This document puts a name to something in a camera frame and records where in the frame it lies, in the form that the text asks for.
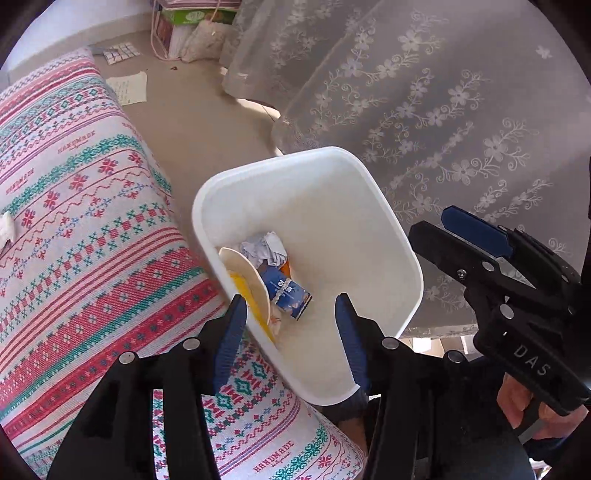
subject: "lace curtain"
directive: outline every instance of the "lace curtain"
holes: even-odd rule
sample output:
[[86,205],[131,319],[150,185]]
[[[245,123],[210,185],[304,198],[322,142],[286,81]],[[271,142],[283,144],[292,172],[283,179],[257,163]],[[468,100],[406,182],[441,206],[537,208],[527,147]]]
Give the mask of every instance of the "lace curtain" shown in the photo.
[[[458,205],[581,268],[590,86],[527,0],[244,0],[221,61],[230,95],[281,112],[282,152],[353,152],[407,231]],[[474,333],[462,286],[420,261],[407,333]]]

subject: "plastic bag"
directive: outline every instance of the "plastic bag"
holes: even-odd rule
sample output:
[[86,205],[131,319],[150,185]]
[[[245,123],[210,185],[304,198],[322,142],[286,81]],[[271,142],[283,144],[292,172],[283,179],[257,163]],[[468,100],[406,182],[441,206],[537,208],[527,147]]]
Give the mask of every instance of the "plastic bag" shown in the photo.
[[201,20],[185,42],[181,60],[189,63],[200,59],[219,59],[226,34],[231,28],[231,25]]

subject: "crumpled paper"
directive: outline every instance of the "crumpled paper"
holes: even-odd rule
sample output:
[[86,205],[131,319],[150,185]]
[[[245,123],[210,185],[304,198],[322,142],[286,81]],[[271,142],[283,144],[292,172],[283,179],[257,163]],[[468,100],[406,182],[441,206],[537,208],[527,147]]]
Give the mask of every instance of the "crumpled paper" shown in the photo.
[[281,267],[287,261],[287,251],[275,232],[258,233],[240,244],[240,253],[258,268],[266,260],[273,267]]

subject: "blue box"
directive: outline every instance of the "blue box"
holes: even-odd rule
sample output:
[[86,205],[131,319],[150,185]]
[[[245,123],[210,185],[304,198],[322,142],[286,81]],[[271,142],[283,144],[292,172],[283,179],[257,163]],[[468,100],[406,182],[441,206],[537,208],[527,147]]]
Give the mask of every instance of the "blue box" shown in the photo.
[[271,302],[296,320],[299,319],[312,295],[266,261],[258,268],[258,272],[267,287]]

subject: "white wall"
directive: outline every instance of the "white wall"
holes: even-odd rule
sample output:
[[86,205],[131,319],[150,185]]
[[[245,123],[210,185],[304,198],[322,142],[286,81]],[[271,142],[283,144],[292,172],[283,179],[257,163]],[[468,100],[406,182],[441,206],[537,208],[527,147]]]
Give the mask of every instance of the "white wall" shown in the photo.
[[56,0],[27,28],[8,56],[5,68],[14,70],[51,45],[92,27],[150,10],[149,0]]

